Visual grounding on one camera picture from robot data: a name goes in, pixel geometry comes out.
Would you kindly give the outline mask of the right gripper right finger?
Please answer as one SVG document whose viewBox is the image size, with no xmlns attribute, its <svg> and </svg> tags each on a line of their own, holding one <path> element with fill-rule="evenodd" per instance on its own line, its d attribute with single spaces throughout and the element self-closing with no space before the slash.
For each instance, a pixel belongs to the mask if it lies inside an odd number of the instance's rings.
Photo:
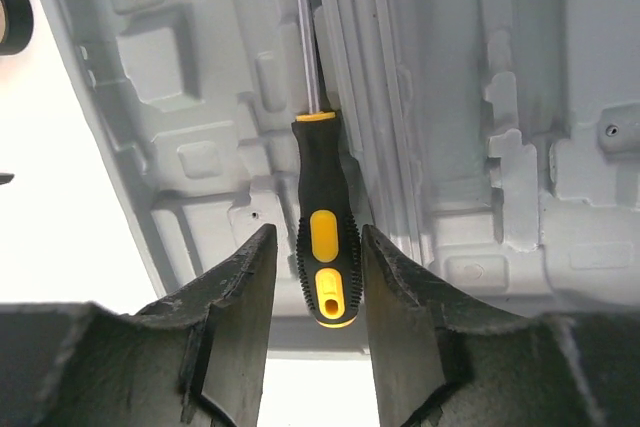
<svg viewBox="0 0 640 427">
<path fill-rule="evenodd" d="M 362 231 L 366 324 L 384 426 L 635 426 L 639 315 L 520 317 Z"/>
</svg>

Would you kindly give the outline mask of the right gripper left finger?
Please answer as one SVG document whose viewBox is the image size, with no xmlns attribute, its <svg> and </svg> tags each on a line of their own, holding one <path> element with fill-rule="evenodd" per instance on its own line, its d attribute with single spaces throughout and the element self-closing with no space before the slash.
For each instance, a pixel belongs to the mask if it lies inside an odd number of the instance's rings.
<svg viewBox="0 0 640 427">
<path fill-rule="evenodd" d="M 1 308 L 5 426 L 253 426 L 263 391 L 277 233 L 134 315 L 96 303 Z"/>
</svg>

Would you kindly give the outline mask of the black yellow screwdriver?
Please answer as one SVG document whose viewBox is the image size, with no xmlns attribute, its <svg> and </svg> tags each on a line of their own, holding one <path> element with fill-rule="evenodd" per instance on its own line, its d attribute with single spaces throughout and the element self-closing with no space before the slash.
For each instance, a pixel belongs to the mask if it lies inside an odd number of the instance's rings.
<svg viewBox="0 0 640 427">
<path fill-rule="evenodd" d="M 297 0 L 308 111 L 292 131 L 300 157 L 296 240 L 298 274 L 309 312 L 323 327 L 349 326 L 362 298 L 360 238 L 341 165 L 341 119 L 321 100 L 310 0 Z"/>
</svg>

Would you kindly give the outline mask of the grey plastic tool case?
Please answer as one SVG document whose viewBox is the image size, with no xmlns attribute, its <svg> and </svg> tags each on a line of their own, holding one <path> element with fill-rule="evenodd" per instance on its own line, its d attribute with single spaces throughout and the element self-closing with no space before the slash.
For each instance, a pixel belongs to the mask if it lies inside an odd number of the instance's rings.
<svg viewBox="0 0 640 427">
<path fill-rule="evenodd" d="M 41 0 L 151 284 L 278 232 L 270 346 L 362 352 L 298 281 L 296 0 Z M 521 316 L 639 306 L 639 0 L 311 0 L 359 224 Z"/>
</svg>

